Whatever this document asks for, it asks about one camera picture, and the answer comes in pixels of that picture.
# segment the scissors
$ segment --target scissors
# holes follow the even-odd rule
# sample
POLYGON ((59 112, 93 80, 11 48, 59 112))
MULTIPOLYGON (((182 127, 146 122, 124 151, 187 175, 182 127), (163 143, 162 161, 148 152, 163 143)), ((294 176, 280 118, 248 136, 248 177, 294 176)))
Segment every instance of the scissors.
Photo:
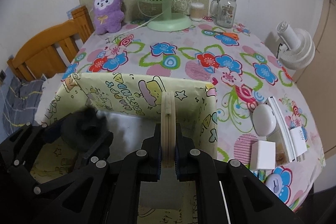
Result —
POLYGON ((212 30, 204 30, 206 32, 214 32, 214 33, 218 33, 218 34, 222 34, 222 35, 225 35, 226 37, 230 37, 234 40, 239 40, 239 37, 237 34, 235 33, 230 33, 230 32, 217 32, 217 31, 212 31, 212 30))

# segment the electrical outlet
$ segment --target electrical outlet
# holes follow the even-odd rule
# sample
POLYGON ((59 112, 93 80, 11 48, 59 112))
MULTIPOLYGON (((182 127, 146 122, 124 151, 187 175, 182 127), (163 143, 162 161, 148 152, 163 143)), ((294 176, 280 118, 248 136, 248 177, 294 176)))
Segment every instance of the electrical outlet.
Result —
POLYGON ((0 72, 0 85, 3 84, 3 81, 5 80, 5 78, 6 78, 6 74, 3 70, 1 70, 1 72, 0 72))

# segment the orange scissor handle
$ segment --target orange scissor handle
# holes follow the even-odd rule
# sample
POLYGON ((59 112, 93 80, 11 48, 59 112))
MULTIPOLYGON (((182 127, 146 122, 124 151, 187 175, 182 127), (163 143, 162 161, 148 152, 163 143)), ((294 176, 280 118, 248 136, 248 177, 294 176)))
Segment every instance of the orange scissor handle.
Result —
POLYGON ((227 36, 227 37, 231 37, 234 40, 239 40, 239 37, 237 34, 235 33, 231 33, 231 32, 224 32, 223 35, 227 36))

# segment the white box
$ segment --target white box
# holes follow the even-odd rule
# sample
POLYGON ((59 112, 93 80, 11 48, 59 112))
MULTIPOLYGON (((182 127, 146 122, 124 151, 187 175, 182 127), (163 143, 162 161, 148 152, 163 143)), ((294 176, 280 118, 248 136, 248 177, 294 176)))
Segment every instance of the white box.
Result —
POLYGON ((273 170, 275 168, 275 143, 257 141, 252 144, 250 170, 273 170))

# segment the blue plaid bedding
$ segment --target blue plaid bedding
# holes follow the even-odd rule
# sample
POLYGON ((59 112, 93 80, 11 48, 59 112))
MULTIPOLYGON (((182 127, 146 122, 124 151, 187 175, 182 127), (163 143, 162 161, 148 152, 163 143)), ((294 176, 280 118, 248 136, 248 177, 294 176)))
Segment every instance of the blue plaid bedding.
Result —
POLYGON ((37 125, 34 115, 42 95, 43 80, 27 82, 13 77, 5 98, 2 122, 5 134, 13 134, 27 122, 37 125))

